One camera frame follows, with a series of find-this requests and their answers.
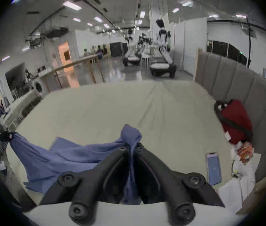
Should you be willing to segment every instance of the white bed sheet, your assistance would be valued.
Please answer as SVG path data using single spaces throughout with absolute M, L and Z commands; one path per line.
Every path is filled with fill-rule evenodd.
M 222 182 L 231 179 L 230 144 L 224 138 L 214 99 L 191 81 L 143 81 L 86 85 L 50 93 L 22 121 L 17 132 L 48 149 L 56 137 L 77 144 L 119 138 L 125 124 L 142 134 L 142 144 L 172 170 L 207 177 L 206 153 L 217 152 Z M 10 146 L 7 156 L 20 183 L 25 168 Z M 38 204 L 43 194 L 27 190 Z

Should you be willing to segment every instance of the air vent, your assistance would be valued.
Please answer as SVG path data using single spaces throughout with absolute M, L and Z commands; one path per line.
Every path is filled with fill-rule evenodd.
M 30 11 L 30 12 L 27 12 L 27 14 L 39 14 L 40 11 Z
M 101 2 L 99 0 L 93 0 L 93 2 L 96 4 L 96 5 L 101 5 Z

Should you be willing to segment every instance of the snack package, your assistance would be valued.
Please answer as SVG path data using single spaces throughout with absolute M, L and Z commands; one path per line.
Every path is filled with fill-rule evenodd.
M 246 164 L 253 156 L 253 147 L 249 142 L 245 142 L 243 146 L 238 149 L 238 155 L 241 157 L 240 161 Z

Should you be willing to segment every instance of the red bag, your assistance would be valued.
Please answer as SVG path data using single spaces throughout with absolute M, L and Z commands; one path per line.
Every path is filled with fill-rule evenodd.
M 235 145 L 239 141 L 251 142 L 252 124 L 239 100 L 230 100 L 228 103 L 217 100 L 214 110 L 222 123 L 224 132 L 228 131 L 231 137 L 230 143 Z

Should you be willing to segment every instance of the black strap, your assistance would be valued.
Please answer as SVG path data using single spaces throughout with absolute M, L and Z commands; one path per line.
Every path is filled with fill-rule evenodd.
M 215 110 L 215 112 L 217 114 L 217 117 L 218 117 L 218 119 L 221 122 L 224 122 L 226 125 L 241 131 L 243 134 L 246 135 L 247 141 L 251 142 L 252 141 L 252 132 L 249 131 L 248 129 L 246 129 L 245 127 L 235 123 L 234 121 L 232 121 L 230 119 L 227 119 L 226 117 L 224 117 L 222 115 L 222 111 L 219 110 L 219 105 L 223 106 L 225 103 L 226 104 L 230 104 L 232 101 L 233 101 L 232 99 L 229 101 L 229 103 L 226 103 L 226 102 L 223 102 L 223 101 L 220 101 L 220 100 L 216 101 L 216 103 L 214 104 L 214 110 Z

